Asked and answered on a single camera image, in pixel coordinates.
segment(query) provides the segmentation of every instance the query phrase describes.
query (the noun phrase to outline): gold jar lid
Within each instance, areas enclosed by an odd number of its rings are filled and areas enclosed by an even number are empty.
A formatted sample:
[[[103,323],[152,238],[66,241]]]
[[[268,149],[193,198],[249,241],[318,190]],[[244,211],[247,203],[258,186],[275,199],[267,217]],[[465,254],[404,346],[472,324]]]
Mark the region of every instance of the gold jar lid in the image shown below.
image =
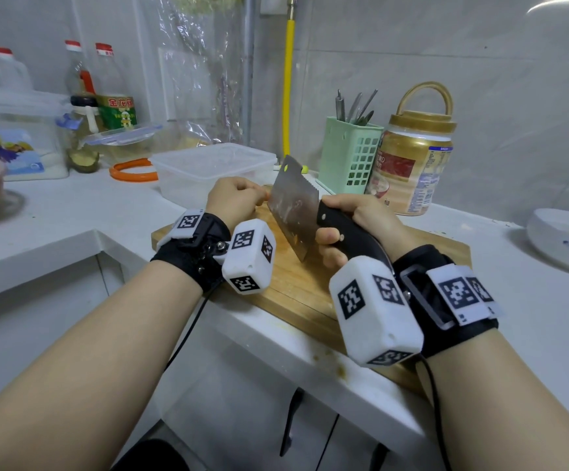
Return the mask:
[[[441,94],[444,99],[444,103],[446,104],[445,114],[403,110],[406,102],[411,98],[411,96],[415,92],[425,88],[435,89]],[[391,126],[397,126],[413,131],[432,132],[434,134],[452,134],[457,127],[457,123],[452,122],[452,110],[452,96],[446,86],[436,81],[428,81],[409,89],[400,101],[400,104],[398,104],[398,110],[396,113],[391,115],[389,124]]]

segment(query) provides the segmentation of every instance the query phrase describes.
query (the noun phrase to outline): forearm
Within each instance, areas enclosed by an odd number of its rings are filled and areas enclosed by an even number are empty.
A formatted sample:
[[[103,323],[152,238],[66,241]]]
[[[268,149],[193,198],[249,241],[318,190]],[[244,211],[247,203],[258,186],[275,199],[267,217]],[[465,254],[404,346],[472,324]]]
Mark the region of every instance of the forearm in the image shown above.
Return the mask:
[[[154,261],[71,328],[0,394],[0,469],[108,469],[201,295]]]
[[[428,362],[454,471],[569,470],[569,412],[498,330]]]

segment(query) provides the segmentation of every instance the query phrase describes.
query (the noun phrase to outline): hand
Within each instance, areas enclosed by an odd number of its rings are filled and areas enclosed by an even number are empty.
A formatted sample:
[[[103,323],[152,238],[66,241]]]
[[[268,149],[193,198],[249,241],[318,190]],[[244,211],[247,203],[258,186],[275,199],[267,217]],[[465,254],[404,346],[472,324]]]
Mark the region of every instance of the hand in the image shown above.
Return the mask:
[[[321,200],[326,206],[352,213],[352,219],[381,243],[390,261],[396,261],[424,244],[411,236],[394,212],[374,195],[344,193],[325,195]],[[345,254],[330,246],[339,241],[339,236],[339,230],[336,228],[320,228],[315,234],[323,263],[328,268],[341,268],[348,262]]]
[[[243,177],[220,178],[208,194],[206,212],[223,221],[232,234],[268,198],[266,189]]]

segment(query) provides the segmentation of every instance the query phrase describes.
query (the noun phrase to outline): wooden cutting board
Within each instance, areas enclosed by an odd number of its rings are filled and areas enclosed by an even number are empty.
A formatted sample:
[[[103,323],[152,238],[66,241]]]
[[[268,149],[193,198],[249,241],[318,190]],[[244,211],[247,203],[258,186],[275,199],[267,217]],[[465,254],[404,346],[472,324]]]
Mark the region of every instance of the wooden cutting board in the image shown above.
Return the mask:
[[[328,282],[332,274],[322,264],[317,247],[308,252],[304,263],[300,262],[266,204],[256,209],[256,216],[269,225],[276,237],[274,271],[269,289],[262,294],[251,294],[243,298],[306,332],[324,345],[346,354],[328,292]],[[168,225],[151,234],[151,246],[154,249],[170,228],[171,225]],[[409,230],[424,242],[437,246],[457,264],[472,265],[468,245],[426,231],[414,228]],[[374,370],[400,386],[424,396],[413,363],[407,361],[392,367],[376,367]]]

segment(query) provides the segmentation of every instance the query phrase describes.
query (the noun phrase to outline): cabinet door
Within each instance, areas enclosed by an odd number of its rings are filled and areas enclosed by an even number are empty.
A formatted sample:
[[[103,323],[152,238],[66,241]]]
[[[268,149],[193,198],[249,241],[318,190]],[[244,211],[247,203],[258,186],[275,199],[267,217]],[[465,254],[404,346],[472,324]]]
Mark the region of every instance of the cabinet door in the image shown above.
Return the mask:
[[[156,392],[165,423],[207,467],[314,471],[335,412],[305,394],[280,457],[297,386],[207,325],[198,323],[184,347]]]
[[[318,471],[367,471],[378,442],[340,416],[330,437]],[[381,471],[417,471],[389,451]]]
[[[95,257],[0,293],[0,391],[108,297]]]

